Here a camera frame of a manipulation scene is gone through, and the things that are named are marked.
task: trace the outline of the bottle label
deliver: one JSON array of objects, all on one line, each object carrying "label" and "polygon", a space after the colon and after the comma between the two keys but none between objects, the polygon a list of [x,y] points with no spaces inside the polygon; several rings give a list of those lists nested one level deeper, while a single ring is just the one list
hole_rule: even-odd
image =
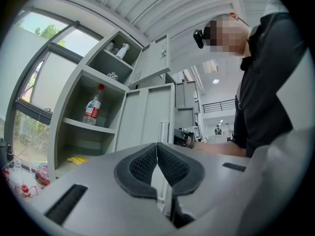
[{"label": "bottle label", "polygon": [[89,116],[89,117],[96,119],[96,117],[98,115],[99,108],[100,108],[100,102],[99,101],[97,101],[97,100],[90,101],[88,103],[86,109],[85,109],[84,116]]}]

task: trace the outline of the gray shelf unit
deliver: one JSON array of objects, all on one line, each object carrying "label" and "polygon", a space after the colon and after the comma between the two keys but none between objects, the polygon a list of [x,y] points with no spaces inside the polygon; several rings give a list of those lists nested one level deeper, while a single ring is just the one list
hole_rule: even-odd
[{"label": "gray shelf unit", "polygon": [[194,113],[200,113],[200,100],[195,81],[176,84],[176,107],[194,107]]},{"label": "gray shelf unit", "polygon": [[[103,50],[112,39],[115,44],[130,45],[124,60]],[[158,142],[160,122],[169,123],[168,141],[173,142],[174,84],[133,90],[137,84],[169,71],[168,47],[167,35],[141,48],[132,38],[115,30],[83,57],[62,89],[52,116],[48,145],[51,181],[77,169],[67,158],[89,159],[130,146]],[[109,78],[108,67],[125,73],[125,78],[121,76],[122,80],[118,81]],[[85,107],[99,84],[105,89],[96,125],[90,126],[82,121]]]},{"label": "gray shelf unit", "polygon": [[195,126],[194,107],[175,109],[175,128]]}]

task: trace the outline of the white spray bottle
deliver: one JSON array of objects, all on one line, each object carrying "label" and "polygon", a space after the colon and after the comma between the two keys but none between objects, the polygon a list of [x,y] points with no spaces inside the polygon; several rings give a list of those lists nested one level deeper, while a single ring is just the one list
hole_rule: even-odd
[{"label": "white spray bottle", "polygon": [[128,50],[129,50],[129,45],[123,44],[123,47],[117,52],[116,57],[119,59],[123,59]]}]

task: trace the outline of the black foam insert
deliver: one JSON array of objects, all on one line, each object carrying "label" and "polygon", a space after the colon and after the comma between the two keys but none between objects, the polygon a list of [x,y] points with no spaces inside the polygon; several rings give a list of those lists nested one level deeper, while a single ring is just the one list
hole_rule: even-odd
[{"label": "black foam insert", "polygon": [[157,143],[157,158],[159,168],[172,186],[173,198],[193,193],[205,177],[201,163],[163,143]]},{"label": "black foam insert", "polygon": [[152,174],[157,165],[157,144],[150,144],[122,159],[115,167],[115,179],[133,197],[157,199],[151,187]]}]

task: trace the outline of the white cabinet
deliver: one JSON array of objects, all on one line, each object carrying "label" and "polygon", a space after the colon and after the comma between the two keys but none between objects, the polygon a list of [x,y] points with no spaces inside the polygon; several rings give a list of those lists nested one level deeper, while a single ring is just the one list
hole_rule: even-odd
[{"label": "white cabinet", "polygon": [[[130,49],[123,60],[104,47],[114,40]],[[168,122],[173,143],[175,86],[135,89],[169,71],[168,36],[141,48],[120,31],[96,44],[74,69],[55,106],[49,131],[48,168],[51,181],[77,168],[67,158],[92,158],[124,148],[158,142],[161,122]],[[118,80],[107,76],[115,72]],[[86,104],[99,84],[105,86],[95,126],[84,124]]]}]

